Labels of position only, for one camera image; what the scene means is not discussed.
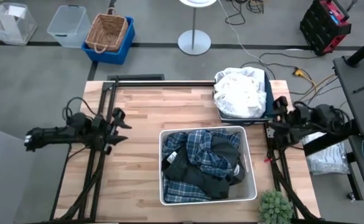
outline green succulent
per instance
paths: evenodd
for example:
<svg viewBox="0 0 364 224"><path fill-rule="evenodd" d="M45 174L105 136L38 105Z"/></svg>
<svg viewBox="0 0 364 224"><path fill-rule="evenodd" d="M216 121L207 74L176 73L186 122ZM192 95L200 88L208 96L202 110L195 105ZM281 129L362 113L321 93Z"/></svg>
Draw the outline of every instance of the green succulent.
<svg viewBox="0 0 364 224"><path fill-rule="evenodd" d="M290 224L292 218L292 204L281 192L267 191L262 194L259 206L260 219L266 224Z"/></svg>

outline blue tray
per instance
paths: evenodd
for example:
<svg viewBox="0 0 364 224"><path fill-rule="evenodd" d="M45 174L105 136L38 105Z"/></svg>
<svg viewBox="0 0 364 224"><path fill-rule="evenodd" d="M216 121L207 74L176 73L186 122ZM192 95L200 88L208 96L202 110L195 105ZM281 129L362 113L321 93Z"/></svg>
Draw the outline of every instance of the blue tray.
<svg viewBox="0 0 364 224"><path fill-rule="evenodd" d="M86 43L82 44L81 48L86 52L90 60L94 62L112 63L116 65L122 65L125 62L125 58L128 54L134 37L133 19L126 16L126 20L128 22L128 29L118 52L103 52L102 54L98 54L95 52L95 50L90 49Z"/></svg>
<svg viewBox="0 0 364 224"><path fill-rule="evenodd" d="M271 84L267 74L264 76L264 90L266 92L266 110L260 118L234 118L223 114L220 110L219 117L222 124L237 124L237 125L251 125L251 124L263 124L271 121L274 118L273 111L273 92L271 91Z"/></svg>

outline butcher block tabletop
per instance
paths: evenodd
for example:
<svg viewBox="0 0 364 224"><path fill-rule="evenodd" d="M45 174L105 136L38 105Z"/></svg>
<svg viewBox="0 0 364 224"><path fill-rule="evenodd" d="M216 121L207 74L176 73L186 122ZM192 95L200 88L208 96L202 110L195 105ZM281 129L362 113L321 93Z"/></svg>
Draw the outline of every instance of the butcher block tabletop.
<svg viewBox="0 0 364 224"><path fill-rule="evenodd" d="M83 98L97 111L103 82L87 82ZM274 98L286 96L284 80L271 81ZM258 196L246 202L164 206L159 196L159 134L165 129L222 126L213 103L213 88L204 86L118 87L114 107L126 113L132 129L118 129L129 139L106 156L97 222L258 222L261 194L274 189L271 166L264 162L267 145L263 125L245 127ZM104 112L109 101L106 97ZM82 104L81 111L88 114ZM74 144L71 153L82 148ZM306 207L319 217L304 151L286 151L292 187ZM73 156L65 168L55 218L61 217L82 191L89 149ZM91 196L86 204L90 212Z"/></svg>

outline concrete floor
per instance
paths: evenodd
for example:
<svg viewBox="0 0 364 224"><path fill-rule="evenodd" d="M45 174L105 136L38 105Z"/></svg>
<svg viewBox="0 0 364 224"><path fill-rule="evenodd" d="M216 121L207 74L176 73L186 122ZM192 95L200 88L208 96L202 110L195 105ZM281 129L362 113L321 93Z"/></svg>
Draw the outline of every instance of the concrete floor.
<svg viewBox="0 0 364 224"><path fill-rule="evenodd" d="M28 4L32 15L39 23L32 41L40 42L54 41L46 34L46 28L59 5L85 6L92 22L94 16L104 12L109 3L93 3L88 0L18 2ZM222 3L231 14L233 8L230 3ZM256 49L262 48L248 49L257 56L265 52L282 52L300 57L313 56L308 51L269 50L280 45L306 44L296 25L309 5L309 1L296 4L291 0L282 0L266 2L263 15L244 10L247 23L236 27L242 43L254 45ZM120 13L135 18L135 43L175 43L180 33L191 26L191 9L176 0L119 0L116 7ZM170 14L174 17L173 20L164 19L170 17ZM198 11L197 27L207 32L214 44L235 44L234 32L224 23L224 18L222 9L216 3ZM360 46L364 44L364 1L359 1L352 9L350 20L354 25L352 33L342 45ZM333 58L350 54L352 52L337 51L311 60L268 55L263 60L265 63L278 62L302 67L318 82L333 73ZM99 63L94 80L106 80L107 75L147 73L163 73L166 80L208 80L224 68L239 67L245 62L253 61L254 58L240 49L210 49L201 56L192 57L174 47L135 47L129 51L127 61L122 66ZM90 67L88 57L79 49L0 46L0 131L23 138L27 130L36 126L63 125L61 109L71 97L82 95ZM304 80L293 77L292 70L288 68L274 66L271 69L277 79L287 80L290 91L302 92L310 87ZM334 86L339 84L335 82L329 88ZM299 96L292 96L292 99L298 100ZM317 97L311 105L328 103L339 106L344 101L342 90L338 88ZM72 106L76 111L79 104L75 103ZM347 104L342 109L349 112ZM63 169L65 153L66 147L61 146L37 151L31 162L33 169L30 172L15 172L17 175L29 176L22 199L4 202L17 207L17 212L4 214L1 211L0 215L14 217L16 223L48 219ZM312 181L323 218L330 221L364 223L364 201L351 203L345 198L350 191L346 176L314 176Z"/></svg>

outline blue plaid fabric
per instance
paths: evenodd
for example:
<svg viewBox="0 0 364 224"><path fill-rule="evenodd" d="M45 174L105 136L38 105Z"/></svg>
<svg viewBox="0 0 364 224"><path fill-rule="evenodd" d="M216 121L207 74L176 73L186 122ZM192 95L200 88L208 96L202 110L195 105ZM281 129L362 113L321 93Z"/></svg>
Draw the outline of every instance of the blue plaid fabric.
<svg viewBox="0 0 364 224"><path fill-rule="evenodd" d="M186 147L191 164L196 165L204 173L224 178L233 168L230 163L211 151L212 137L225 138L238 149L240 133L229 134L226 129L200 129L190 133L173 133L162 145L162 158L170 153ZM164 200L175 202L205 202L211 198L195 185L169 180L163 177Z"/></svg>

